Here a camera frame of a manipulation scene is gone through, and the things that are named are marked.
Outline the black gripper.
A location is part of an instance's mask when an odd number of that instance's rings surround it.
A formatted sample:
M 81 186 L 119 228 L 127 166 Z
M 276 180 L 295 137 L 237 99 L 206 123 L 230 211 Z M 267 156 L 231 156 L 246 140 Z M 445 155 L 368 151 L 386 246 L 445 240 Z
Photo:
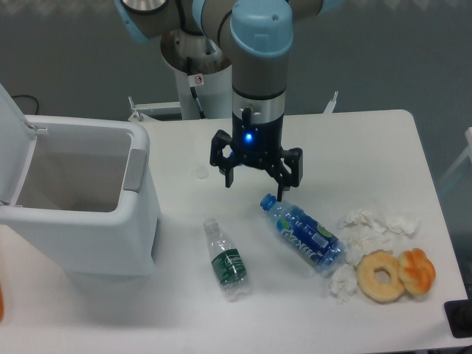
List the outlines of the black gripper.
M 218 130 L 211 140 L 209 163 L 225 177 L 225 187 L 234 181 L 234 167 L 240 164 L 266 172 L 277 182 L 277 201 L 298 187 L 303 177 L 303 150 L 281 147 L 285 98 L 256 100 L 234 96 L 232 137 Z M 223 150 L 230 147 L 230 156 Z

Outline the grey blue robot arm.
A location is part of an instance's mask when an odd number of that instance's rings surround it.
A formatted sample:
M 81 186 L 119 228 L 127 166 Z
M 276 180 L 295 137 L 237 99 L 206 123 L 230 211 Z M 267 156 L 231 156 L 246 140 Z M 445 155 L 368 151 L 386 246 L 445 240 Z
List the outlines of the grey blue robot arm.
M 179 55 L 187 69 L 200 73 L 203 55 L 215 45 L 215 58 L 232 69 L 232 133 L 219 130 L 210 160 L 233 182 L 239 164 L 266 171 L 278 184 L 277 198 L 298 187 L 302 149 L 281 145 L 293 23 L 338 5 L 337 1 L 116 1 L 133 36 L 148 40 L 178 31 Z

